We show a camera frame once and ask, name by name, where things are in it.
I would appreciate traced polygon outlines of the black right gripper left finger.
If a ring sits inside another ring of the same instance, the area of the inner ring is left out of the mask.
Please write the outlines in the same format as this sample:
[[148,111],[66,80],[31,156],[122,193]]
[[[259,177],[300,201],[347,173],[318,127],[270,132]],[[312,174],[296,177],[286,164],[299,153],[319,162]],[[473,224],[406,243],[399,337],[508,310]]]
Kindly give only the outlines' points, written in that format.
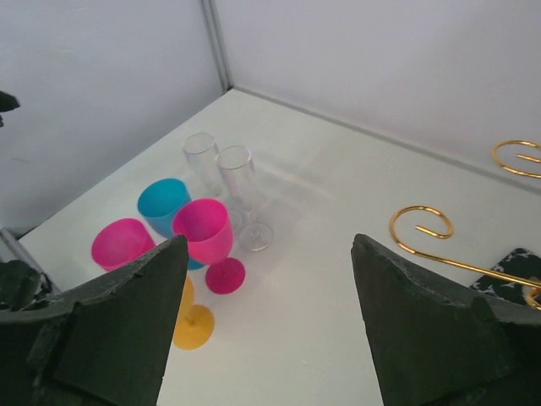
[[4,405],[154,405],[187,276],[186,239],[1,311]]

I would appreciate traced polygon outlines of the clear champagne flute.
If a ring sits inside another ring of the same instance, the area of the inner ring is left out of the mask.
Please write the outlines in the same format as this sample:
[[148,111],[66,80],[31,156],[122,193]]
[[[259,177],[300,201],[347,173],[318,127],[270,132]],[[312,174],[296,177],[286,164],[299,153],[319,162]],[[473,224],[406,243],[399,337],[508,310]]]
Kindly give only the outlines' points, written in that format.
[[240,245],[249,251],[267,248],[273,239],[272,229],[259,219],[260,203],[252,151],[232,145],[219,151],[216,164],[236,209],[243,218],[238,234]]
[[237,233],[243,225],[243,218],[229,198],[229,194],[219,173],[216,164],[219,148],[215,137],[208,133],[192,134],[183,142],[183,153],[188,165],[206,187],[210,195],[220,200],[226,206],[233,232]]

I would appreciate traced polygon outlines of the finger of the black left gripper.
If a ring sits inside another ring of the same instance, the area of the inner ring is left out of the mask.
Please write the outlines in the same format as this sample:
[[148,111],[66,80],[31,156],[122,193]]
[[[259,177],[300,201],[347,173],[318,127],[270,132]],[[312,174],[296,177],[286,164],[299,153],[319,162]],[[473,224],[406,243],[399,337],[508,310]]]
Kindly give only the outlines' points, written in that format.
[[19,100],[5,91],[0,91],[0,127],[4,126],[3,114],[20,108]]

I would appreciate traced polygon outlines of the yellow wine glass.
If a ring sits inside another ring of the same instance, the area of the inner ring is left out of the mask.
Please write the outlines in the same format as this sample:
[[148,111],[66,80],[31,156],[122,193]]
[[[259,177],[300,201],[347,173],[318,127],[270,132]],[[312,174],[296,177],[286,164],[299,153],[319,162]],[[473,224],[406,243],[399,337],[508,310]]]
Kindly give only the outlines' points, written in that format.
[[195,303],[195,289],[186,277],[178,309],[172,343],[182,350],[195,350],[208,342],[215,327],[215,318],[209,308]]

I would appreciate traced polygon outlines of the cyan wine glass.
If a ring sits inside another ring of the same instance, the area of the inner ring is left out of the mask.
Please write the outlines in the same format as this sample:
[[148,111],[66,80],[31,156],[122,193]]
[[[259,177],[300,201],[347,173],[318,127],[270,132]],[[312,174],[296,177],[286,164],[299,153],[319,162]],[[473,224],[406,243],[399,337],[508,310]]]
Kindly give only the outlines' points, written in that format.
[[151,228],[162,237],[172,238],[172,221],[191,201],[185,183],[178,178],[163,178],[147,186],[139,195],[137,209]]

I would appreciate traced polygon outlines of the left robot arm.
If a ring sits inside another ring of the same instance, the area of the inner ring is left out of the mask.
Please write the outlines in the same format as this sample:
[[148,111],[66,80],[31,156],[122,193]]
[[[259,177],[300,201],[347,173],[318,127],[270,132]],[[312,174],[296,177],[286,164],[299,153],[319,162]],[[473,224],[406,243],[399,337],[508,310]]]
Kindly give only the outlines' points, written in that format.
[[14,234],[1,227],[1,311],[18,311],[59,289]]

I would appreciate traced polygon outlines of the pink wine glass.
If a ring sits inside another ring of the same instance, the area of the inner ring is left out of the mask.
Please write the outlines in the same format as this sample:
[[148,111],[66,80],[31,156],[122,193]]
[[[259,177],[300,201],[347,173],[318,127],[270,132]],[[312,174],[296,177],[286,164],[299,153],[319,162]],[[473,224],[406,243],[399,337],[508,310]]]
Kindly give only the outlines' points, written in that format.
[[193,200],[172,220],[172,231],[187,239],[189,256],[208,266],[205,283],[219,295],[238,290],[246,277],[244,264],[230,256],[233,230],[227,208],[210,198]]
[[121,218],[105,226],[94,238],[90,255],[104,271],[110,272],[156,247],[156,243],[135,218]]

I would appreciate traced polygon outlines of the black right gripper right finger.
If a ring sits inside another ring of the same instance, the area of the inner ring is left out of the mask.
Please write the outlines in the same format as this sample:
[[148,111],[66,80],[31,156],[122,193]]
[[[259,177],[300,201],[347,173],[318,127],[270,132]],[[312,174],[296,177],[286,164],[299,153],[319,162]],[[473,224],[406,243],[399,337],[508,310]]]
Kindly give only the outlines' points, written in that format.
[[538,310],[475,292],[365,234],[351,255],[384,404],[539,404]]

